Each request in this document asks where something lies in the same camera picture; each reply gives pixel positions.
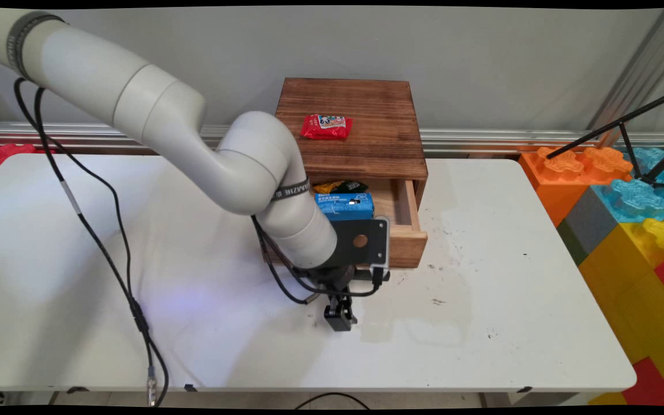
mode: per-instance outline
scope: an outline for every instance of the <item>cable connector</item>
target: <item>cable connector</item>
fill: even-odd
[[[132,304],[134,304],[134,308],[132,309],[132,316],[135,319],[135,324],[137,324],[137,329],[140,331],[140,333],[147,333],[150,327],[148,326],[148,321],[145,320],[145,315],[142,313],[140,304],[135,299],[132,299]]]
[[[148,406],[155,406],[158,400],[158,380],[155,378],[155,367],[148,367]]]

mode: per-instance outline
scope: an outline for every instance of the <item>black cable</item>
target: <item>black cable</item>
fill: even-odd
[[[48,140],[53,142],[53,144],[55,144],[58,147],[58,149],[62,150],[63,153],[66,153],[66,155],[69,158],[71,158],[71,160],[74,163],[76,163],[76,165],[78,165],[82,170],[84,170],[90,176],[93,176],[95,179],[102,182],[102,184],[108,187],[109,190],[112,192],[112,195],[114,197],[116,216],[118,217],[119,231],[121,231],[122,239],[124,241],[124,247],[126,248],[127,251],[127,286],[125,286],[124,281],[122,281],[122,277],[119,275],[119,271],[116,269],[113,260],[111,259],[104,245],[101,243],[97,234],[94,232],[94,229],[92,229],[92,227],[90,226],[89,221],[87,221],[85,216],[80,212],[79,208],[76,205],[76,201],[71,200],[71,202],[74,204],[73,205],[74,210],[76,210],[79,220],[81,220],[81,223],[84,224],[84,228],[86,228],[86,230],[89,232],[90,236],[92,237],[92,239],[94,239],[97,246],[102,251],[104,257],[106,258],[107,262],[109,263],[109,266],[113,271],[116,280],[118,280],[119,287],[122,289],[122,292],[124,293],[124,296],[126,297],[127,302],[129,303],[130,311],[132,312],[132,316],[135,319],[137,328],[140,331],[140,333],[142,333],[142,337],[145,341],[145,349],[148,353],[148,366],[149,366],[148,371],[150,372],[153,366],[153,356],[150,351],[151,348],[153,351],[155,351],[156,357],[158,358],[158,361],[161,365],[161,369],[163,370],[163,375],[164,375],[164,384],[163,384],[163,390],[161,391],[159,398],[156,400],[155,407],[158,407],[163,402],[163,398],[165,397],[165,394],[168,391],[168,368],[166,367],[165,362],[163,361],[163,357],[161,357],[160,352],[158,351],[158,347],[155,345],[155,342],[153,342],[153,339],[150,337],[150,333],[148,331],[149,329],[148,323],[147,320],[145,320],[145,315],[143,315],[142,313],[142,308],[140,307],[140,304],[132,295],[131,273],[130,273],[131,253],[130,253],[129,243],[127,242],[127,233],[125,232],[124,225],[122,224],[122,215],[121,215],[121,210],[119,209],[119,197],[116,194],[114,188],[108,182],[106,182],[106,180],[102,179],[100,176],[87,169],[87,167],[85,167],[78,160],[76,160],[76,158],[68,150],[66,150],[63,147],[63,145],[60,144],[60,142],[56,141],[55,139],[52,139],[52,137],[49,137],[47,134],[45,134],[45,128],[42,122],[42,115],[40,114],[40,103],[42,103],[42,95],[45,92],[45,89],[43,88],[39,88],[35,94],[35,120],[32,119],[32,116],[30,115],[29,111],[27,111],[27,107],[24,104],[24,100],[22,99],[22,94],[20,90],[21,83],[24,81],[25,79],[23,78],[19,78],[17,79],[17,81],[15,81],[14,89],[15,89],[15,97],[17,99],[17,103],[20,106],[25,118],[27,118],[27,121],[29,121],[32,127],[35,128],[35,130],[39,134],[40,142],[43,145],[43,149],[45,150],[48,162],[50,162],[50,166],[52,167],[53,172],[55,172],[55,176],[57,176],[58,180],[61,182],[61,186],[63,186],[63,189],[67,192],[67,194],[69,194],[70,197],[72,197],[70,195],[68,184],[63,178],[63,175],[61,174],[58,165],[55,163],[55,159],[50,153],[50,147],[48,147]]]
[[[293,295],[290,292],[288,292],[288,290],[285,288],[284,283],[281,282],[281,279],[276,273],[276,267],[273,266],[273,262],[271,262],[271,258],[269,258],[268,256],[268,249],[266,248],[266,242],[263,241],[263,228],[261,228],[261,225],[258,224],[258,220],[255,218],[255,215],[250,216],[250,218],[252,219],[252,223],[255,226],[255,231],[258,234],[258,241],[261,242],[261,252],[263,253],[263,259],[268,263],[268,268],[271,270],[271,274],[273,274],[273,278],[275,278],[278,287],[281,289],[281,291],[284,292],[284,294],[288,297],[289,300],[295,302],[296,304],[309,304],[309,302],[306,300],[300,300],[297,299],[296,297],[293,297]]]
[[[148,336],[148,342],[150,342],[150,347],[153,348],[153,351],[155,352],[155,357],[158,358],[158,362],[160,363],[160,368],[163,370],[163,390],[160,391],[160,396],[158,399],[155,401],[155,407],[159,407],[161,402],[163,402],[163,398],[165,397],[166,392],[168,392],[168,368],[165,367],[165,362],[163,361],[163,356],[160,355],[160,352],[158,352],[158,347],[155,346],[155,343],[153,342],[153,338]]]
[[[40,115],[40,103],[42,102],[42,96],[43,93],[45,92],[44,88],[39,88],[37,90],[37,93],[35,93],[35,123],[37,126],[40,127],[39,134],[42,134],[45,136],[46,139],[50,140],[53,144],[55,144],[58,149],[61,150],[61,152],[65,153],[78,167],[81,168],[81,170],[85,171],[86,173],[89,174],[89,176],[94,177],[95,179],[99,180],[102,182],[102,184],[106,187],[108,187],[109,191],[111,192],[111,195],[114,197],[114,208],[116,210],[116,221],[119,223],[119,231],[122,234],[122,241],[124,241],[124,250],[127,252],[127,292],[129,292],[130,296],[132,297],[132,278],[130,275],[130,270],[131,270],[131,263],[132,263],[132,254],[130,252],[130,244],[127,242],[127,233],[125,232],[125,226],[122,224],[122,210],[119,209],[119,197],[116,194],[116,191],[114,190],[114,187],[111,187],[111,184],[108,183],[105,179],[102,179],[101,176],[98,174],[94,173],[93,171],[89,170],[86,166],[81,164],[79,160],[77,160],[76,157],[71,154],[68,150],[66,150],[63,145],[60,144],[60,142],[52,139],[50,136],[45,134],[45,129],[43,126],[43,120],[42,116]]]
[[[268,245],[270,245],[271,248],[274,250],[274,252],[276,252],[276,255],[279,257],[281,262],[284,263],[285,267],[288,269],[288,271],[293,276],[293,278],[301,286],[303,286],[306,290],[311,291],[311,292],[316,292],[318,294],[342,295],[342,296],[349,295],[350,297],[367,297],[369,295],[374,294],[376,291],[378,291],[378,289],[380,287],[380,283],[377,284],[376,281],[373,282],[373,288],[371,289],[371,291],[367,291],[367,292],[333,291],[333,290],[329,290],[329,289],[319,289],[319,288],[316,288],[316,287],[313,287],[313,286],[309,286],[308,284],[306,284],[301,279],[299,274],[295,271],[295,267],[290,262],[288,262],[287,258],[285,257],[284,254],[282,254],[282,252],[280,252],[280,249],[276,246],[275,242],[273,242],[273,240],[270,238],[270,236],[268,236],[268,234],[266,234],[266,231],[264,231],[263,228],[261,228],[261,226],[260,226],[260,224],[258,224],[258,220],[256,220],[255,216],[251,216],[251,218],[253,220],[253,224],[255,224],[255,230],[256,230],[256,232],[258,232],[258,239],[261,241],[261,250],[263,251],[263,257],[264,258],[268,257],[268,252],[266,252],[266,245],[263,242],[263,239],[265,239],[268,242]],[[271,269],[271,272],[275,276],[275,268],[273,267],[273,265],[271,264],[270,261],[268,262],[268,264],[269,264],[269,268]],[[285,287],[282,285],[282,283],[280,283],[280,279],[277,278],[276,282],[279,284],[281,289],[284,290],[284,292],[287,292],[285,290]]]
[[[313,397],[311,399],[305,400],[301,405],[299,405],[298,407],[293,408],[293,410],[301,409],[301,407],[308,404],[309,402],[313,402],[313,401],[315,401],[319,398],[328,397],[330,395],[337,395],[337,396],[340,396],[340,397],[350,398],[350,399],[354,400],[355,402],[358,402],[365,409],[371,410],[371,408],[369,408],[368,405],[361,402],[360,399],[354,397],[353,395],[343,394],[343,393],[340,393],[340,392],[327,392],[326,394],[316,395],[315,397]]]

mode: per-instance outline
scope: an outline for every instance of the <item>yellow toy block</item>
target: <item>yellow toy block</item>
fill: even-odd
[[[626,405],[627,400],[621,392],[611,392],[595,397],[588,401],[588,405]]]
[[[643,349],[642,344],[637,336],[635,336],[629,323],[619,313],[616,305],[614,305],[614,301],[607,295],[606,284],[603,283],[602,277],[597,272],[593,263],[587,259],[580,264],[578,269],[582,273],[583,279],[586,280],[588,288],[591,289],[593,297],[596,299],[598,307],[601,308],[606,321],[609,322],[609,326],[614,331],[619,344],[624,349],[624,354],[627,355],[629,362],[634,365],[636,362],[647,357],[647,352]]]
[[[616,302],[633,333],[664,379],[664,285],[653,271]]]
[[[641,224],[622,223],[620,226],[653,269],[664,262],[664,220],[647,218]]]
[[[654,269],[622,225],[612,229],[584,260],[595,266],[606,290],[604,295],[611,301]]]

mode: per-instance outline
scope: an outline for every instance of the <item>open drawer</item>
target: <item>open drawer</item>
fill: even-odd
[[[334,182],[325,177],[319,182]],[[392,268],[416,268],[427,245],[427,233],[419,228],[414,184],[403,179],[360,179],[367,184],[375,211],[373,216],[386,216],[391,224],[389,266]]]

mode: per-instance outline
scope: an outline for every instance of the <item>metal rail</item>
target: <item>metal rail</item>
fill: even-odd
[[[201,138],[212,149],[229,126],[203,126]],[[152,150],[125,137],[104,124],[50,123],[45,131],[74,153],[155,154]],[[536,152],[540,147],[558,148],[574,142],[589,131],[517,131],[475,129],[419,129],[427,158],[466,158],[471,154],[518,156]],[[0,122],[0,145],[32,144],[40,147],[40,138],[27,122]],[[664,133],[633,133],[634,147],[664,148]],[[580,152],[592,144],[576,150]],[[615,149],[625,150],[618,142]]]

